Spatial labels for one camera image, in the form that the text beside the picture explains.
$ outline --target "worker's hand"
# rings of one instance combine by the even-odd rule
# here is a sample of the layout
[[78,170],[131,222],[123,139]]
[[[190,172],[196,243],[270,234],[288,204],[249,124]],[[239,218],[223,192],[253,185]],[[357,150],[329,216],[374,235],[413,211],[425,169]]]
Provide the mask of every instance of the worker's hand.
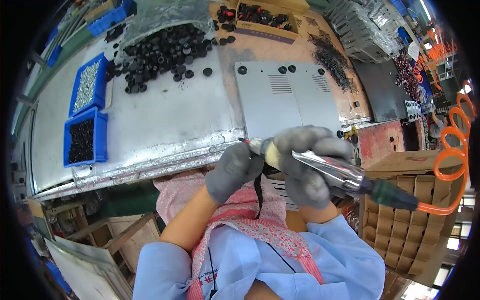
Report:
[[327,128],[290,128],[274,138],[280,158],[279,166],[287,175],[285,190],[298,206],[324,209],[330,203],[330,191],[320,174],[292,157],[292,151],[303,153],[312,150],[320,156],[332,156],[350,161],[352,145],[333,137]]
[[205,176],[208,193],[219,205],[225,204],[242,185],[260,175],[263,167],[263,159],[250,151],[246,143],[230,146],[215,169]]

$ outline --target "blue plastic bin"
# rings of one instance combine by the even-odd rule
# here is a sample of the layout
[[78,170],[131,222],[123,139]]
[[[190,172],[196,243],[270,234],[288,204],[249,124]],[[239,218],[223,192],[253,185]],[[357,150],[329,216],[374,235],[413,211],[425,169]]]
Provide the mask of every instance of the blue plastic bin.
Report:
[[[76,112],[73,112],[73,108],[75,107],[75,101],[77,100],[77,92],[78,88],[80,87],[80,76],[82,72],[89,66],[92,66],[97,61],[100,61],[100,65],[98,66],[98,73],[96,75],[96,82],[94,87],[94,92],[92,95],[92,102],[85,105],[81,109]],[[78,69],[77,77],[75,78],[75,83],[73,84],[73,91],[72,91],[72,98],[70,100],[70,109],[68,111],[68,117],[71,118],[76,116],[92,107],[98,107],[100,110],[105,108],[105,90],[107,89],[107,67],[109,65],[108,60],[105,58],[104,53],[98,55],[85,65],[81,66]]]
[[123,0],[121,6],[90,24],[87,27],[88,30],[93,34],[93,36],[98,36],[102,34],[103,32],[111,28],[112,22],[118,23],[125,20],[131,6],[132,0]]
[[[78,163],[69,164],[68,152],[72,145],[72,135],[70,134],[70,126],[80,122],[94,119],[93,121],[93,159],[80,161]],[[97,107],[93,107],[73,119],[65,122],[65,135],[63,138],[63,166],[65,168],[91,165],[94,163],[104,163],[108,160],[107,155],[107,122],[108,114],[98,112]]]
[[57,62],[57,59],[59,59],[60,52],[62,50],[62,47],[58,45],[55,50],[53,50],[52,55],[50,56],[50,59],[47,62],[47,66],[53,67],[53,65]]

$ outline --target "orange coiled air hose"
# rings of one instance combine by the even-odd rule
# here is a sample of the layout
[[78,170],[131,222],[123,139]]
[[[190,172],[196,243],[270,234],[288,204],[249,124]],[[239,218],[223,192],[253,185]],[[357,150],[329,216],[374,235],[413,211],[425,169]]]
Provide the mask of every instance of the orange coiled air hose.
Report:
[[[464,82],[464,85],[469,85],[470,88],[473,89],[473,86],[467,81]],[[452,108],[450,110],[450,116],[449,116],[450,117],[450,122],[452,123],[453,127],[447,127],[442,131],[442,144],[444,145],[445,150],[440,152],[440,154],[435,159],[435,162],[433,164],[433,172],[438,177],[438,179],[440,179],[440,180],[454,181],[454,180],[459,179],[463,175],[462,187],[460,189],[460,192],[458,193],[457,198],[452,203],[452,205],[450,205],[449,207],[441,208],[441,207],[437,207],[437,206],[426,204],[426,203],[419,203],[419,206],[417,208],[417,210],[419,210],[419,211],[423,211],[423,212],[430,213],[430,214],[435,214],[435,215],[440,215],[440,216],[447,216],[447,215],[451,214],[452,212],[454,212],[456,210],[456,208],[460,204],[460,200],[463,197],[463,194],[465,192],[465,188],[467,187],[467,182],[468,182],[468,138],[469,138],[469,135],[470,135],[470,127],[471,127],[470,120],[471,119],[469,117],[467,117],[465,112],[461,109],[460,102],[461,102],[462,99],[465,100],[466,103],[468,104],[468,106],[470,107],[470,110],[472,111],[473,118],[475,118],[475,116],[477,115],[477,113],[475,111],[475,107],[473,106],[470,98],[467,95],[458,93],[457,97],[456,97],[456,103],[457,103],[458,107]],[[467,133],[463,133],[458,129],[458,127],[455,124],[454,119],[453,119],[454,114],[459,115],[462,118],[463,122],[467,125],[467,129],[468,129]],[[445,137],[448,134],[453,134],[454,136],[456,136],[461,141],[461,143],[463,145],[463,149],[451,147],[445,139]],[[455,156],[455,157],[459,158],[462,161],[462,167],[455,174],[446,175],[446,174],[443,174],[443,173],[440,172],[439,165],[441,164],[441,162],[444,159],[446,159],[447,157],[450,157],[450,156]]]

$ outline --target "person in background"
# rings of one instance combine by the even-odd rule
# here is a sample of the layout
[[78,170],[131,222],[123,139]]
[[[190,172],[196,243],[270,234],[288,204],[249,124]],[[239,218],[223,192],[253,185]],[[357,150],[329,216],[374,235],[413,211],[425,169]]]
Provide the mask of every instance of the person in background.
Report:
[[439,139],[442,135],[442,131],[448,126],[448,117],[445,115],[439,115],[438,117],[435,114],[435,111],[432,111],[432,122],[429,126],[429,133],[432,138]]
[[380,298],[382,257],[338,213],[322,176],[291,155],[312,150],[349,161],[351,144],[318,127],[286,130],[274,143],[286,193],[308,232],[287,228],[285,199],[265,177],[259,209],[253,180],[263,159],[246,143],[235,144],[205,176],[154,181],[167,226],[161,242],[140,253],[133,300]]

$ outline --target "metal work table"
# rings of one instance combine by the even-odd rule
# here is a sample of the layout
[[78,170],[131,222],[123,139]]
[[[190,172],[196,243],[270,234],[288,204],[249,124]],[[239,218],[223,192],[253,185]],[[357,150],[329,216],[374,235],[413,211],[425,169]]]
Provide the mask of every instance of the metal work table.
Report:
[[[211,10],[216,12],[216,5],[219,4],[212,3]],[[331,31],[320,15],[313,16],[322,23],[322,29],[325,25],[325,30]],[[317,30],[310,27],[305,24],[302,32]],[[125,75],[115,77],[107,85],[107,108],[102,111],[108,114],[108,162],[64,168],[64,123],[68,119],[77,70],[101,52],[111,60],[115,51],[112,46],[122,38],[106,44],[104,37],[105,34],[97,37],[71,57],[38,96],[35,120],[30,127],[33,199],[55,199],[212,164],[219,160],[224,149],[245,137],[243,113],[232,72],[234,62],[242,61],[237,51],[244,44],[235,43],[230,47],[214,47],[206,58],[195,60],[189,66],[195,72],[193,78],[176,83],[170,73],[159,75],[157,80],[147,83],[148,89],[142,94],[126,94]],[[256,37],[236,37],[240,41],[249,40],[250,47],[253,41],[280,44]],[[303,36],[293,47],[302,49],[299,61],[312,62],[311,45]],[[273,58],[277,61],[282,61],[282,57],[292,51],[284,44],[279,49],[281,55]],[[261,57],[255,54],[243,59],[255,61]],[[208,78],[202,74],[207,67],[213,70]],[[363,92],[342,93],[331,77],[327,80],[343,126],[357,123],[351,119],[371,120]],[[361,107],[352,108],[355,100],[360,101]]]

